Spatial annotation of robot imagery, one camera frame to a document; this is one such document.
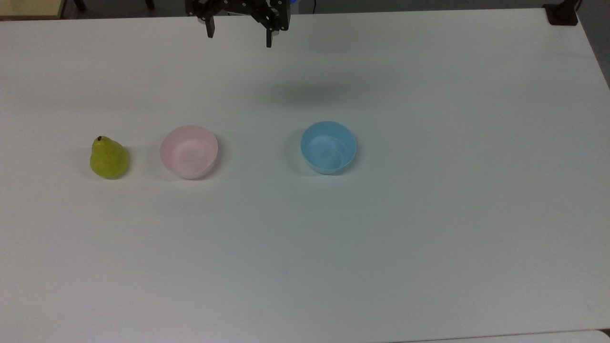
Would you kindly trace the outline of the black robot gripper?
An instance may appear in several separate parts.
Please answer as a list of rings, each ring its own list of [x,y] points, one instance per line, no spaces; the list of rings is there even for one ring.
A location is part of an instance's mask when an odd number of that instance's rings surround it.
[[[271,48],[276,32],[290,26],[289,0],[186,0],[185,13],[205,25],[207,37],[215,35],[215,17],[222,11],[252,17],[266,29],[266,47]]]

